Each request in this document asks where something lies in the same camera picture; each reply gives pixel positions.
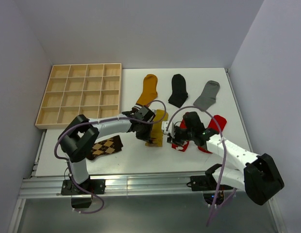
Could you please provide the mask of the yellow bear sock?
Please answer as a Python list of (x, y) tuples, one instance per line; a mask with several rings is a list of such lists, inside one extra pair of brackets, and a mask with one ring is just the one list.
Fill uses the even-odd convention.
[[(165, 111), (157, 109), (155, 111), (155, 118), (153, 119), (154, 121), (160, 120)], [(147, 147), (162, 147), (163, 145), (163, 132), (162, 132), (162, 120), (159, 123), (153, 124), (152, 125), (152, 130), (150, 133), (152, 143), (146, 142), (145, 146)]]

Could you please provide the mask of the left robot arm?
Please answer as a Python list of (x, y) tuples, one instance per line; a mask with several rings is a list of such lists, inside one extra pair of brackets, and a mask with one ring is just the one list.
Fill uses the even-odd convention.
[(134, 132), (136, 138), (150, 141), (150, 133), (155, 118), (154, 111), (143, 106), (136, 112), (122, 112), (114, 117), (90, 120), (78, 115), (60, 134), (54, 148), (54, 155), (67, 162), (72, 174), (72, 188), (79, 194), (89, 190), (89, 173), (86, 156), (91, 153), (95, 141), (115, 133)]

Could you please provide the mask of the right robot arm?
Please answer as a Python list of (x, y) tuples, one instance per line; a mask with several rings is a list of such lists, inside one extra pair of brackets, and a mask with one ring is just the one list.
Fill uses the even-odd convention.
[(162, 131), (167, 142), (178, 147), (194, 142), (203, 151), (221, 156), (233, 165), (223, 163), (207, 169), (204, 175), (192, 176), (189, 187), (192, 191), (219, 191), (233, 188), (246, 192), (256, 204), (263, 205), (284, 188), (284, 181), (273, 158), (248, 151), (220, 136), (219, 129), (206, 128), (196, 112), (183, 116), (184, 127), (164, 121)]

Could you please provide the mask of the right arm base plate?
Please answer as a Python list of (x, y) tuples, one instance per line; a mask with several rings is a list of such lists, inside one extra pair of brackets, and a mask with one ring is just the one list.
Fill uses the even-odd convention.
[(192, 191), (215, 191), (217, 182), (212, 175), (191, 176), (186, 186)]

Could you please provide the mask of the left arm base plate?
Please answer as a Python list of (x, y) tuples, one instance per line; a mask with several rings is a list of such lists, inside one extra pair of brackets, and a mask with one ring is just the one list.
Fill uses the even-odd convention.
[[(79, 186), (94, 194), (104, 194), (105, 179), (88, 179)], [(62, 196), (87, 194), (76, 187), (72, 180), (64, 180), (61, 189)]]

